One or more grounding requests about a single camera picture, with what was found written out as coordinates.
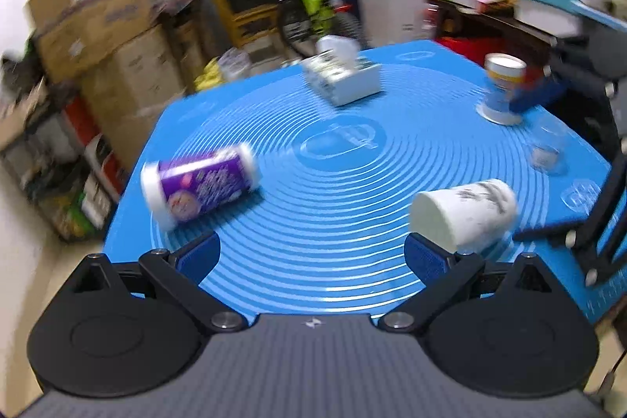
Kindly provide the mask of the purple white canister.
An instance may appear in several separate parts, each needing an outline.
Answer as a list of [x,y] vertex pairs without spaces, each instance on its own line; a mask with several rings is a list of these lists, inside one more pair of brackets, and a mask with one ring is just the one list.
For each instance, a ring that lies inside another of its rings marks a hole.
[[150,162],[140,170],[143,197],[159,228],[172,231],[255,191],[259,169],[243,142],[207,153]]

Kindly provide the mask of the white tissue box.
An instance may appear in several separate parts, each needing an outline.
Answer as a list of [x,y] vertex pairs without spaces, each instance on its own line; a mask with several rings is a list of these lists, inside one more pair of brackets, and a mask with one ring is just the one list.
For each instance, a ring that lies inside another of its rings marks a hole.
[[348,105],[382,91],[381,65],[360,55],[357,40],[323,36],[317,53],[305,58],[305,83],[334,106]]

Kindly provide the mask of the white printed paper cup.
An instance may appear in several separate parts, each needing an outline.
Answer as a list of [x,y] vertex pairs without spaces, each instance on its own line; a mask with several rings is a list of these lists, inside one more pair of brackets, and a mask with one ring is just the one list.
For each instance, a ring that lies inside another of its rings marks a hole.
[[518,217],[515,192],[499,179],[415,195],[409,230],[450,253],[482,252],[499,242]]

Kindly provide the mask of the large top cardboard box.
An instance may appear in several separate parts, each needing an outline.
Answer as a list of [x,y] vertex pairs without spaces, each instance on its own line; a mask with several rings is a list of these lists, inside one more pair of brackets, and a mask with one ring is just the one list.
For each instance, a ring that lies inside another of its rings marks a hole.
[[73,80],[154,23],[151,0],[29,0],[27,8],[54,83]]

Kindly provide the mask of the lower cardboard box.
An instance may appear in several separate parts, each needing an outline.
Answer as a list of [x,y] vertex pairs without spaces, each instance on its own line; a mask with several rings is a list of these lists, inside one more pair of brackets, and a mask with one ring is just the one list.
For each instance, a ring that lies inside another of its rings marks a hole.
[[165,108],[182,98],[179,77],[160,27],[126,43],[80,79],[91,113],[122,166],[131,172]]

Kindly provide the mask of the blue silicone baking mat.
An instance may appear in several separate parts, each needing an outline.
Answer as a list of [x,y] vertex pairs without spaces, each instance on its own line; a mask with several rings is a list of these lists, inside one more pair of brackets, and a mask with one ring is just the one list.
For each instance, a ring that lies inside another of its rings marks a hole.
[[534,168],[545,110],[512,127],[481,118],[484,70],[433,42],[368,57],[382,67],[381,92],[342,108],[313,92],[297,66],[168,106],[141,163],[245,142],[259,189],[165,232],[132,177],[104,244],[109,259],[134,261],[215,231],[220,260],[203,288],[243,315],[379,316],[421,289],[403,250],[417,193],[497,178],[515,191],[523,227],[590,210],[608,162],[566,130],[557,168]]

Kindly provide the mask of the yellow blue paper cup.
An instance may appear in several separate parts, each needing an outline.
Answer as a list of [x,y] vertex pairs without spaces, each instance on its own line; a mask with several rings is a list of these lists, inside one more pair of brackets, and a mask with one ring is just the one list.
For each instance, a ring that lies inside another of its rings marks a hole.
[[526,63],[505,53],[486,55],[487,89],[477,112],[482,118],[498,125],[512,126],[522,122],[522,116],[511,111],[510,105],[521,91],[526,75]]

